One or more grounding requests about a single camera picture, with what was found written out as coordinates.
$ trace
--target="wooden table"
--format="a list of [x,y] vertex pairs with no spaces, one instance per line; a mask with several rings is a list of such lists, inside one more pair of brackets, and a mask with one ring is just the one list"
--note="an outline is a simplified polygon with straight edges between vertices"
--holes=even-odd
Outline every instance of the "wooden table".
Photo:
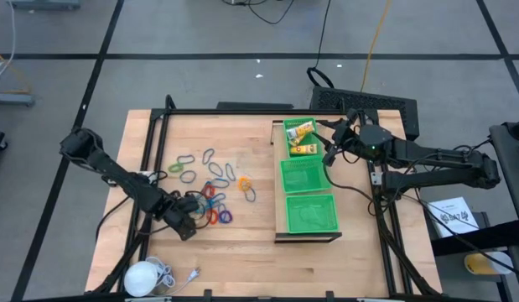
[[[139,169],[149,114],[149,110],[128,114],[117,156],[117,162],[125,169]],[[335,120],[339,117],[315,118]],[[386,297],[376,219],[367,213],[368,201],[354,191],[332,189],[342,237],[332,243],[274,244],[275,200],[280,196],[279,192],[277,196],[274,181],[277,147],[270,143],[272,121],[284,118],[280,115],[170,116],[162,167],[166,169],[178,155],[193,154],[196,161],[186,165],[186,169],[195,170],[197,179],[186,185],[179,181],[179,174],[170,174],[160,182],[162,188],[181,192],[200,189],[212,178],[201,163],[201,156],[207,148],[214,148],[212,160],[222,168],[230,163],[237,178],[249,177],[257,200],[246,201],[236,183],[231,183],[222,191],[227,195],[226,204],[233,214],[232,223],[198,230],[187,242],[181,242],[171,229],[156,233],[151,236],[148,255],[157,256],[174,268],[177,286],[186,280],[193,268],[201,267],[201,275],[179,295],[201,296],[204,289],[212,289],[215,296],[324,297],[325,291],[333,290],[335,297]],[[398,111],[379,111],[379,118],[384,128],[404,137]],[[160,122],[157,127],[154,146],[157,145]],[[149,169],[153,169],[155,149]],[[337,183],[371,193],[364,160],[347,164],[338,159],[330,169],[330,177]],[[123,197],[121,189],[110,189],[106,211]],[[121,257],[131,210],[132,203],[128,203],[102,227],[86,289],[99,285]],[[423,210],[419,204],[406,199],[397,202],[397,211],[406,254],[430,285],[441,291]],[[153,228],[162,225],[154,223]],[[398,263],[393,254],[392,261],[397,292],[402,292]]]

